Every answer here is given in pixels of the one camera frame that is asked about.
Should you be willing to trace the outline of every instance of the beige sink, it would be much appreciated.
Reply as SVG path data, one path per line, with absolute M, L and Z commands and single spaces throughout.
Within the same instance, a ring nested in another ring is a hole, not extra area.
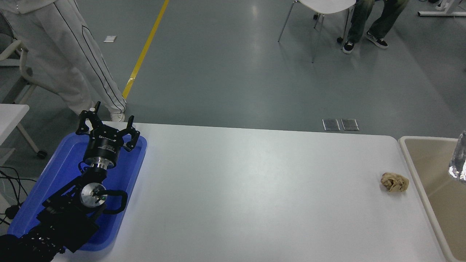
M 466 261 L 466 186 L 451 178 L 448 164 L 458 139 L 398 140 L 413 182 L 448 261 Z

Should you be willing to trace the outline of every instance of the jeans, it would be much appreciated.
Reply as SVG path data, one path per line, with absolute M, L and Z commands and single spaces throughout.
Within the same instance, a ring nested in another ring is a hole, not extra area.
M 369 29 L 369 32 L 377 37 L 384 38 L 397 20 L 400 13 L 406 7 L 409 0 L 383 0 L 384 10 Z M 357 43 L 361 39 L 364 26 L 372 11 L 375 0 L 357 0 L 354 6 L 351 28 L 348 32 L 348 41 Z

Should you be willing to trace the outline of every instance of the person's leg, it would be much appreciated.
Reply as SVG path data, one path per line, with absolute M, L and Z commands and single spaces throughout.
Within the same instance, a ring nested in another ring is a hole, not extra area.
M 40 66 L 49 76 L 53 92 L 77 115 L 93 107 L 90 92 L 80 71 L 63 56 L 46 34 L 34 12 L 14 14 L 3 11 L 16 37 L 28 48 L 28 60 Z
M 353 17 L 351 18 L 351 27 L 348 32 L 348 41 L 357 43 L 364 32 L 364 26 L 367 18 L 372 12 L 375 0 L 358 0 L 354 5 Z
M 73 0 L 58 0 L 36 11 L 45 31 L 99 94 L 111 114 L 123 114 L 126 101 Z
M 408 4 L 409 0 L 384 0 L 384 10 L 369 28 L 369 32 L 376 38 L 384 38 L 393 24 Z

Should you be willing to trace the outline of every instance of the floor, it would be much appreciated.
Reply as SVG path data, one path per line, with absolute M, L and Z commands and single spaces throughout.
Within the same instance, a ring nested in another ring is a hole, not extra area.
M 164 1 L 77 2 L 123 90 Z M 315 132 L 324 132 L 324 118 L 355 118 L 360 131 L 341 132 L 396 139 L 456 138 L 465 129 L 466 18 L 418 17 L 417 11 L 433 10 L 434 4 L 411 0 L 385 38 L 387 50 L 362 39 L 346 55 L 336 42 L 344 12 L 327 15 L 323 27 L 314 30 L 314 13 L 296 4 L 277 42 L 291 3 L 169 1 L 128 95 L 127 117 L 143 123 Z M 376 2 L 367 27 L 382 8 Z M 107 35 L 116 35 L 116 41 L 103 43 Z M 2 69 L 0 77 L 1 87 L 17 75 L 14 68 Z M 37 89 L 28 104 L 22 123 L 50 157 L 75 131 L 78 118 L 45 90 Z M 103 120 L 110 119 L 101 112 Z M 24 178 L 37 178 L 49 159 L 37 159 L 17 131 L 2 147 L 16 148 L 6 165 Z M 26 184 L 27 190 L 32 185 Z

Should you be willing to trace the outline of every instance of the crumpled paper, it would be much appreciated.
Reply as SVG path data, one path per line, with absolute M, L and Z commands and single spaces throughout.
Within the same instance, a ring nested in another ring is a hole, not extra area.
M 380 183 L 382 183 L 389 192 L 403 192 L 408 189 L 409 180 L 397 173 L 388 172 L 382 175 Z

